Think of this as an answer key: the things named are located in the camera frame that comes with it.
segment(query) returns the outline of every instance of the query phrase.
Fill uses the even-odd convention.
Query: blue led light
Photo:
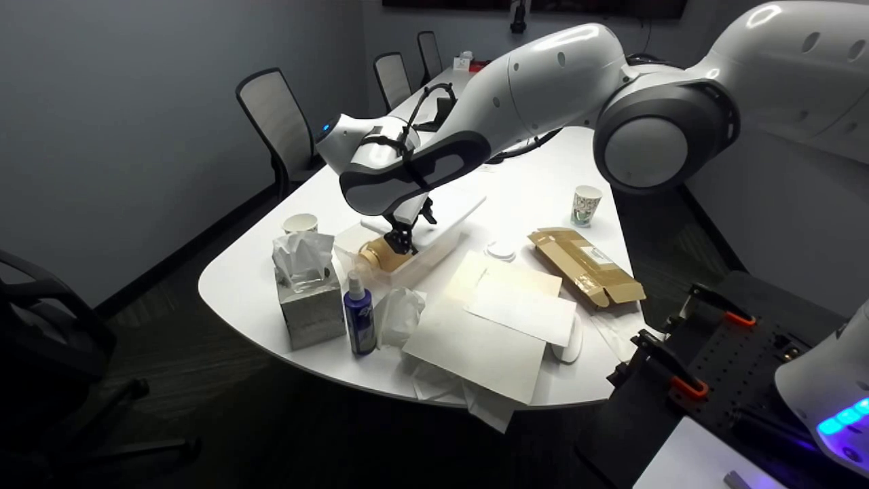
[[[854,409],[856,409],[857,412],[859,412],[860,414],[863,414],[864,416],[866,414],[869,414],[869,398],[863,399],[860,402],[858,402],[857,404],[855,404]]]
[[[860,421],[860,418],[863,418],[863,415],[854,411],[850,407],[836,415],[836,420],[845,426],[853,425]]]
[[[820,425],[818,425],[818,431],[822,435],[833,435],[835,433],[842,431],[843,427],[844,426],[842,426],[842,424],[840,424],[839,421],[836,421],[833,418],[829,418],[829,419],[821,422]]]

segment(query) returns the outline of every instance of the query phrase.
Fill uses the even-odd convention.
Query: blue spray bottle
[[[347,274],[347,280],[349,291],[344,294],[344,311],[347,313],[350,347],[357,355],[368,355],[377,346],[371,291],[362,287],[359,273],[355,270]]]

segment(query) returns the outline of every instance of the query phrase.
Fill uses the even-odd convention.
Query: dark carpet
[[[727,272],[721,255],[674,192],[617,195],[647,323],[678,311],[695,281]],[[191,465],[174,456],[84,473],[81,486],[346,487],[498,486],[595,488],[572,441],[597,408],[517,412],[505,435],[465,411],[358,392],[271,358],[199,299],[205,265],[270,210],[240,220],[188,263],[111,319],[118,348],[109,376],[63,429],[71,430],[129,378],[151,394],[96,441],[200,436]]]

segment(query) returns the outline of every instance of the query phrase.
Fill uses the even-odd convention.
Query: white paper cup
[[[601,198],[603,198],[603,192],[592,186],[580,185],[576,187],[576,191],[574,191],[574,211],[570,215],[574,224],[579,227],[591,225],[594,211],[597,211]]]
[[[317,216],[314,214],[296,214],[283,222],[283,231],[287,234],[302,231],[317,231]]]

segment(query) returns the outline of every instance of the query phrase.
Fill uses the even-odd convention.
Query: television
[[[383,0],[384,7],[504,12],[510,10],[511,3],[511,0]],[[687,0],[531,0],[530,3],[533,13],[678,19]]]

